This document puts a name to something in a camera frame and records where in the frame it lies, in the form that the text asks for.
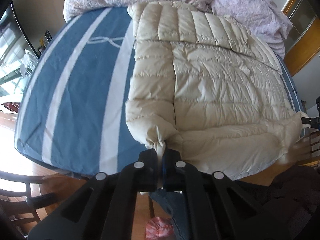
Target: blue striped mattress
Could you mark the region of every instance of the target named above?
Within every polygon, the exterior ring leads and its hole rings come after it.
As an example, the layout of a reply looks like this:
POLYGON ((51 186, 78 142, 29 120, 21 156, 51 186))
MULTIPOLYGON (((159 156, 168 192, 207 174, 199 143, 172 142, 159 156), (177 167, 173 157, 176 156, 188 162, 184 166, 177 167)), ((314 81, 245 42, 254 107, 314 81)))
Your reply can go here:
MULTIPOLYGON (((67 23, 25 90, 16 149, 74 177, 113 174, 136 161, 145 146, 132 138, 125 123, 133 42, 127 8, 94 10, 67 23)), ((279 61, 292 109, 301 111, 292 77, 279 61)))

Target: pink bag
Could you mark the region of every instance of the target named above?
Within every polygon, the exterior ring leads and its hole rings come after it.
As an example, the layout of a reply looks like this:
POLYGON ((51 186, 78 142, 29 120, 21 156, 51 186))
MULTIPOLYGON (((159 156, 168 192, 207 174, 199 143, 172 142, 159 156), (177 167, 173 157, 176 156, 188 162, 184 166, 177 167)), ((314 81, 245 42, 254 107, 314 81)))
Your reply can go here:
POLYGON ((173 236, 173 226, 170 219, 154 217, 146 226, 146 240, 160 240, 173 236))

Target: person's leg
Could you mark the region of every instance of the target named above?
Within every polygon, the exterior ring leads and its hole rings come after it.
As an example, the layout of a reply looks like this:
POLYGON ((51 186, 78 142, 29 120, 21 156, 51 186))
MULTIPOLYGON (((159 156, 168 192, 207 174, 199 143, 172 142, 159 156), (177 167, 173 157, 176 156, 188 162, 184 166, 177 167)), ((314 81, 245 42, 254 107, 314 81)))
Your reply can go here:
POLYGON ((149 193, 149 195, 167 214, 171 215, 177 240, 189 240, 189 223, 183 194, 166 192, 160 188, 156 192, 149 193))

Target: white puffer jacket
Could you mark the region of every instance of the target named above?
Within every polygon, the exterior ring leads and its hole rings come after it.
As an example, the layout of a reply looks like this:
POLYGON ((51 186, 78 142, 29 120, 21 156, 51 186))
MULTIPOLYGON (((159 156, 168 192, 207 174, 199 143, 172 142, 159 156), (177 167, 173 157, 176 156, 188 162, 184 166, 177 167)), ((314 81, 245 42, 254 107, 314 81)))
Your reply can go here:
POLYGON ((129 7, 135 69, 126 103, 133 137, 164 140, 200 171, 255 174, 288 152, 304 113, 295 113, 269 46, 232 18, 182 2, 129 7))

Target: black clamp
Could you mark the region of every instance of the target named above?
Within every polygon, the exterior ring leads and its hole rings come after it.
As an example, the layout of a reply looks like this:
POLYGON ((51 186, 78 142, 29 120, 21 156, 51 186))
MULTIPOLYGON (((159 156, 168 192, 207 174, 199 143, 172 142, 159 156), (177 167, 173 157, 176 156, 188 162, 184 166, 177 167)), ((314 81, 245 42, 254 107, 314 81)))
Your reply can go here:
POLYGON ((304 124, 309 124, 311 128, 320 130, 320 117, 312 117, 312 118, 306 118, 302 117, 301 122, 304 124))
MULTIPOLYGON (((222 172, 199 172, 166 149, 166 191, 182 191, 193 240, 287 240, 287 228, 222 172)), ((130 240, 137 192, 157 189, 151 149, 120 173, 98 173, 29 233, 29 240, 130 240)))

